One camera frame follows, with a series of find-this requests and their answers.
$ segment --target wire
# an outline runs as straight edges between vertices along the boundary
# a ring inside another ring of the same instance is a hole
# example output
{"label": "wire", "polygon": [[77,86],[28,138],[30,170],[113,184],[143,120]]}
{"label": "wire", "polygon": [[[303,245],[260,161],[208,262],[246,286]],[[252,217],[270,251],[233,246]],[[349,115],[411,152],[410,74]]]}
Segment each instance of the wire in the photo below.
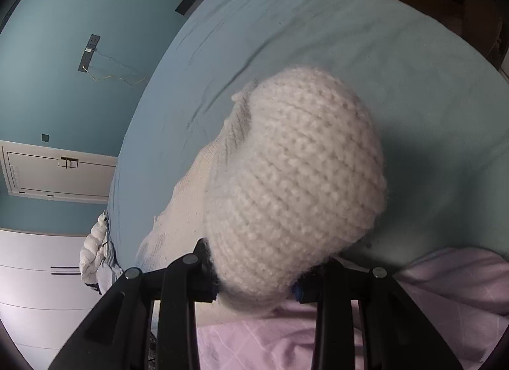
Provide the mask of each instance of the wire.
{"label": "wire", "polygon": [[[93,52],[94,52],[94,53],[96,53],[96,54],[98,54],[98,55],[100,55],[100,56],[102,56],[102,57],[104,57],[104,58],[106,58],[106,59],[108,59],[108,60],[111,60],[111,61],[116,62],[116,63],[117,63],[118,65],[120,65],[122,68],[125,68],[126,70],[129,70],[129,71],[131,72],[131,74],[133,74],[133,75],[134,75],[134,74],[143,75],[143,73],[139,72],[136,68],[132,68],[132,67],[130,67],[130,66],[128,66],[128,65],[125,65],[125,64],[121,63],[119,60],[117,60],[116,58],[113,58],[113,57],[108,56],[108,55],[101,54],[101,53],[100,53],[98,50],[96,50],[96,49],[94,49],[94,50],[93,50]],[[94,77],[94,76],[93,76],[93,75],[92,75],[92,74],[91,74],[91,73],[90,73],[90,72],[89,72],[89,71],[85,68],[85,66],[84,66],[84,65],[83,65],[83,70],[85,70],[85,71],[86,71],[86,73],[87,73],[90,77],[92,77],[92,79],[93,79],[94,81],[96,81],[96,82],[98,82],[98,81],[99,81],[99,80],[101,80],[101,79],[106,79],[106,78],[116,78],[116,79],[122,80],[123,82],[128,83],[128,84],[129,84],[130,86],[132,86],[132,87],[134,87],[136,84],[138,84],[138,83],[140,83],[140,82],[143,82],[143,81],[145,81],[145,82],[149,82],[149,81],[148,81],[148,79],[147,79],[148,77],[146,77],[146,76],[145,76],[145,77],[143,77],[142,79],[138,80],[138,81],[137,81],[137,82],[135,82],[134,84],[130,83],[129,81],[125,80],[125,79],[124,79],[124,78],[122,78],[122,77],[117,77],[116,75],[107,75],[107,76],[105,76],[105,77],[96,78],[96,77]]]}
{"label": "wire", "polygon": [[94,81],[97,81],[97,82],[98,82],[98,81],[100,81],[101,79],[106,79],[106,78],[116,78],[116,79],[121,79],[123,82],[128,83],[128,84],[129,84],[130,86],[132,86],[132,87],[134,87],[136,84],[138,84],[138,83],[140,83],[140,82],[143,82],[143,81],[148,82],[148,80],[147,80],[145,77],[143,77],[141,80],[138,80],[138,81],[137,81],[137,82],[135,82],[134,84],[131,84],[129,81],[125,80],[124,78],[122,78],[122,77],[117,77],[116,75],[107,75],[107,76],[105,76],[105,77],[96,78],[96,77],[94,77],[94,76],[93,76],[93,75],[92,75],[92,74],[91,74],[91,73],[90,73],[90,72],[89,72],[89,71],[85,68],[85,66],[84,66],[84,65],[83,65],[83,70],[85,70],[85,72],[86,72],[86,73],[87,73],[90,77],[92,77],[92,79],[93,79]]}
{"label": "wire", "polygon": [[136,68],[133,68],[133,67],[130,67],[128,65],[125,65],[124,63],[121,63],[119,60],[117,60],[116,58],[113,58],[112,56],[107,56],[107,55],[104,55],[104,54],[101,54],[98,50],[94,49],[94,52],[97,53],[98,55],[108,59],[108,60],[111,60],[111,61],[115,61],[118,65],[120,65],[121,67],[127,69],[127,70],[130,70],[131,73],[133,74],[140,74],[140,75],[143,75],[142,72],[139,72]]}

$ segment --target electrical outlet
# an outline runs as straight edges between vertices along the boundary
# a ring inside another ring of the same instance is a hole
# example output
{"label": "electrical outlet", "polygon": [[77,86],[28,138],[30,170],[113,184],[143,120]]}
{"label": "electrical outlet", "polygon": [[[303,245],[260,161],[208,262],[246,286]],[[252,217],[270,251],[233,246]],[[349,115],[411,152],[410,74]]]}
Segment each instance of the electrical outlet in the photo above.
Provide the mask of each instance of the electrical outlet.
{"label": "electrical outlet", "polygon": [[97,46],[97,43],[99,42],[99,38],[100,38],[100,36],[98,36],[98,35],[94,35],[94,34],[90,35],[90,39],[88,40],[87,45],[93,45],[90,48],[95,48]]}
{"label": "electrical outlet", "polygon": [[85,47],[85,51],[83,52],[83,55],[81,56],[80,66],[78,67],[78,71],[81,72],[87,72],[88,66],[90,65],[90,61],[92,60],[92,55],[94,53],[94,50],[97,47],[97,44],[99,43],[100,36],[98,35],[90,35],[90,38],[88,39],[88,44]]}

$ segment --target bolt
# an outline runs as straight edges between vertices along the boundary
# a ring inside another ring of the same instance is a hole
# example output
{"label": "bolt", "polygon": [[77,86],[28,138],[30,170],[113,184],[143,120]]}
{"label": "bolt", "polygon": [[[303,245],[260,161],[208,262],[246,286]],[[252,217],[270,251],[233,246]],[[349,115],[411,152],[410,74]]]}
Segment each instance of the bolt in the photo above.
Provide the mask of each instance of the bolt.
{"label": "bolt", "polygon": [[140,273],[141,273],[141,271],[138,268],[133,267],[133,268],[129,268],[125,272],[125,275],[126,275],[127,279],[134,279],[134,278],[138,278]]}
{"label": "bolt", "polygon": [[375,278],[385,278],[387,276],[387,271],[382,267],[373,268],[373,275]]}
{"label": "bolt", "polygon": [[187,265],[193,265],[198,262],[198,257],[195,254],[187,254],[184,258],[182,258],[182,262]]}

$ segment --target knitted beanie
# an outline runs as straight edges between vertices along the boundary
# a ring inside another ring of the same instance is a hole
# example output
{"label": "knitted beanie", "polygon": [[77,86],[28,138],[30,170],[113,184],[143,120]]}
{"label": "knitted beanie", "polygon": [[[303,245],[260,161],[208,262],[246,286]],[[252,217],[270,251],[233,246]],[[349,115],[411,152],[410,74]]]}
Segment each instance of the knitted beanie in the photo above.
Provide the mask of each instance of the knitted beanie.
{"label": "knitted beanie", "polygon": [[271,307],[373,227],[385,205],[382,148],[359,98],[319,70],[282,71],[233,99],[205,193],[204,235],[222,300]]}

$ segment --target white wardrobe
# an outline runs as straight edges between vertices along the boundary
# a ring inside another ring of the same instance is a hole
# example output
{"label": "white wardrobe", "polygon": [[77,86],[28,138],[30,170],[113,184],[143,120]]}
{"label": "white wardrobe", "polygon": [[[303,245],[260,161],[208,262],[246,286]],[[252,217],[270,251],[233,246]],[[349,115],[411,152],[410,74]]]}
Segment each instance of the white wardrobe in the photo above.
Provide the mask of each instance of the white wardrobe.
{"label": "white wardrobe", "polygon": [[85,237],[0,230],[0,319],[34,370],[46,370],[100,295],[81,282]]}

